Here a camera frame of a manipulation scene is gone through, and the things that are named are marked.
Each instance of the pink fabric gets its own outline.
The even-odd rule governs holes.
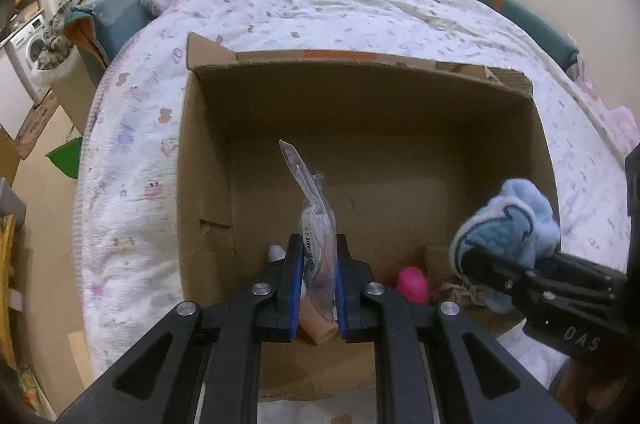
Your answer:
[[[567,75],[569,78],[583,91],[591,100],[595,103],[595,107],[598,110],[600,120],[603,122],[609,121],[609,124],[618,128],[620,135],[625,139],[625,143],[633,149],[640,144],[640,132],[638,131],[638,125],[634,119],[634,115],[625,106],[619,106],[613,110],[609,110],[602,99],[596,92],[593,83],[587,75],[586,64],[582,54],[578,53],[578,61],[573,64],[568,70]]]

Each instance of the metal screw head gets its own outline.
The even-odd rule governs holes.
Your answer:
[[[440,305],[440,310],[446,316],[457,316],[460,312],[460,307],[453,301],[445,301]]]
[[[191,316],[196,311],[196,303],[193,301],[183,301],[176,308],[175,311],[181,316]]]
[[[372,281],[371,283],[367,283],[367,286],[364,287],[364,290],[367,291],[368,294],[372,296],[380,296],[385,291],[385,286],[382,283],[378,283],[377,281]]]
[[[254,286],[251,287],[251,292],[253,292],[256,296],[266,296],[269,292],[271,292],[271,285],[261,281],[260,283],[254,283]]]

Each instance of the tan cylindrical object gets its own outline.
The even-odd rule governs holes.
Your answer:
[[[300,301],[299,324],[317,344],[325,343],[338,333],[338,323],[325,321],[306,297]]]

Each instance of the washing machine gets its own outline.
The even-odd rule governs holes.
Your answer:
[[[31,19],[27,25],[11,36],[6,44],[6,51],[14,70],[35,104],[40,104],[49,91],[48,86],[40,86],[31,78],[31,70],[36,65],[43,48],[44,18],[42,14]]]

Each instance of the green object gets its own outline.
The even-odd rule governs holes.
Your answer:
[[[47,153],[48,159],[70,179],[78,178],[82,137],[77,137]]]

